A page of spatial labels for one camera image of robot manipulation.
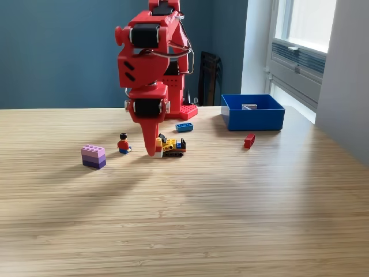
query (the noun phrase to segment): red lego brick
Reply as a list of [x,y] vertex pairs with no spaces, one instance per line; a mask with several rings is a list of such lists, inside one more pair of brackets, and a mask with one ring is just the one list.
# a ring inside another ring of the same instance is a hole
[[247,149],[250,149],[251,146],[253,146],[254,142],[255,142],[255,135],[249,134],[244,140],[244,147]]

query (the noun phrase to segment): purple lego brick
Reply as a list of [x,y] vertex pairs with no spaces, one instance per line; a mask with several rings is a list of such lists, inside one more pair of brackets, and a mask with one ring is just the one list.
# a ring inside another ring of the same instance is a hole
[[106,160],[106,157],[105,155],[103,155],[99,158],[94,158],[91,156],[82,155],[82,160],[85,160],[86,162],[92,162],[92,163],[101,163],[102,161]]
[[88,144],[81,148],[81,154],[84,156],[99,158],[105,155],[105,149],[103,147]]
[[84,166],[93,167],[94,169],[102,169],[104,166],[106,166],[106,160],[103,160],[101,163],[92,163],[92,162],[83,160],[82,164]]

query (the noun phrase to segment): window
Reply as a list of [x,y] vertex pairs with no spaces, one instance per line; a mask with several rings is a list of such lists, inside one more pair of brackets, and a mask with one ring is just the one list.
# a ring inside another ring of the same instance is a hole
[[327,53],[336,1],[280,1],[276,38]]
[[311,123],[315,124],[315,118],[317,114],[306,107],[301,102],[297,101],[290,94],[285,92],[282,88],[277,85],[272,86],[272,91],[270,93],[274,99],[277,100],[282,106],[291,106],[295,108],[299,113],[306,117]]
[[272,85],[316,111],[336,0],[273,0],[266,71]]

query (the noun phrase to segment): black chair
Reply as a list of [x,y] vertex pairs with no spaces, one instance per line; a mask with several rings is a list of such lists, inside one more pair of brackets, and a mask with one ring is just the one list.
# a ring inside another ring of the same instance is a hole
[[218,82],[221,97],[223,65],[220,57],[211,53],[201,53],[201,65],[198,80],[198,105],[215,106],[216,83]]

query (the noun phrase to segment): lego minifigure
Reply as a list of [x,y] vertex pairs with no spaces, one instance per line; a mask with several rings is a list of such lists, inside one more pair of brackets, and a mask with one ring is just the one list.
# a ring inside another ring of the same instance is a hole
[[129,146],[129,144],[128,144],[127,134],[126,133],[121,133],[120,138],[121,138],[121,141],[118,142],[119,152],[122,153],[122,154],[128,154],[129,152],[132,151],[132,147]]

